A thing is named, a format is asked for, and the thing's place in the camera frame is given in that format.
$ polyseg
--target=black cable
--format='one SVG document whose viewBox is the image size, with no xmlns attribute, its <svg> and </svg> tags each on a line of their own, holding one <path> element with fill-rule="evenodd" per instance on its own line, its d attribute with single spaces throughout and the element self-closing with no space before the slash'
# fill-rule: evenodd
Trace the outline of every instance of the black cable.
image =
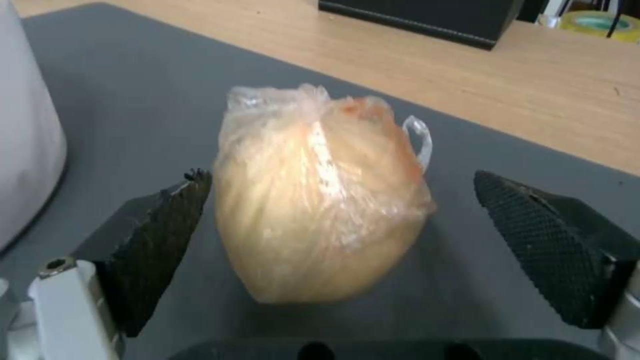
<svg viewBox="0 0 640 360">
<path fill-rule="evenodd" d="M 616 30 L 616 27 L 618 27 L 620 17 L 622 16 L 622 10 L 624 8 L 625 8 L 625 0 L 620 0 L 618 2 L 618 11 L 616 12 L 616 17 L 613 18 L 613 24 L 611 24 L 611 27 L 609 28 L 609 32 L 607 33 L 607 38 L 610 38 L 611 35 L 613 35 L 613 32 Z"/>
<path fill-rule="evenodd" d="M 562 7 L 560 8 L 560 12 L 558 13 L 558 16 L 562 16 L 564 15 L 564 12 L 566 11 L 567 6 L 569 6 L 569 3 L 571 2 L 571 0 L 564 0 Z"/>
</svg>

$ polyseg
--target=screw hole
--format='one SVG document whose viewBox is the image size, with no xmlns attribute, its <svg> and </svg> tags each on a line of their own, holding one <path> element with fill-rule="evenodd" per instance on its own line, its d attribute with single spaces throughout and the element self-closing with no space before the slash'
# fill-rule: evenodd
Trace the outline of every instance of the screw hole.
<svg viewBox="0 0 640 360">
<path fill-rule="evenodd" d="M 59 267 L 61 267 L 62 265 L 66 264 L 67 260 L 65 259 L 55 259 L 55 260 L 51 260 L 48 264 L 47 264 L 47 270 L 55 270 Z"/>
<path fill-rule="evenodd" d="M 308 343 L 300 348 L 298 360 L 334 360 L 333 351 L 324 343 Z"/>
<path fill-rule="evenodd" d="M 445 349 L 445 360 L 483 360 L 480 354 L 467 344 L 455 343 Z"/>
</svg>

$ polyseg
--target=wooden table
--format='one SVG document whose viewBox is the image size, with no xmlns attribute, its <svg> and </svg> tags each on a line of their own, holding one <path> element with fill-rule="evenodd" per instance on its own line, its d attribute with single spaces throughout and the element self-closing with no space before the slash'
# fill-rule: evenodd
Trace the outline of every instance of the wooden table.
<svg viewBox="0 0 640 360">
<path fill-rule="evenodd" d="M 89 3 L 13 1 L 22 16 Z M 515 22 L 488 52 L 321 13 L 313 0 L 108 2 L 640 175 L 637 45 Z"/>
</svg>

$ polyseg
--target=onion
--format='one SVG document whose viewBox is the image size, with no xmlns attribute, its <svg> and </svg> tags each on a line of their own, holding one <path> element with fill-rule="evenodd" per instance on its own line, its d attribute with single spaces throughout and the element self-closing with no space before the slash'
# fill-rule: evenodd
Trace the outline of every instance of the onion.
<svg viewBox="0 0 640 360">
<path fill-rule="evenodd" d="M 214 164 L 216 221 L 259 302 L 342 300 L 412 246 L 435 203 L 381 99 L 236 88 Z"/>
</svg>

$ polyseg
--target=bag handle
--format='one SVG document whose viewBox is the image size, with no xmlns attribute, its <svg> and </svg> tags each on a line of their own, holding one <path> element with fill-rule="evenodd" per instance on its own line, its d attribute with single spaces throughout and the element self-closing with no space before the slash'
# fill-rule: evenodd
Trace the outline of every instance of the bag handle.
<svg viewBox="0 0 640 360">
<path fill-rule="evenodd" d="M 413 115 L 408 117 L 404 123 L 402 124 L 402 130 L 404 133 L 409 136 L 409 130 L 412 130 L 417 136 L 422 140 L 422 145 L 420 146 L 420 151 L 416 155 L 418 158 L 418 162 L 420 163 L 420 168 L 422 168 L 422 173 L 427 171 L 429 167 L 429 162 L 431 161 L 431 153 L 433 152 L 433 141 L 431 140 L 431 133 L 429 132 L 429 128 L 427 125 L 417 117 Z"/>
</svg>

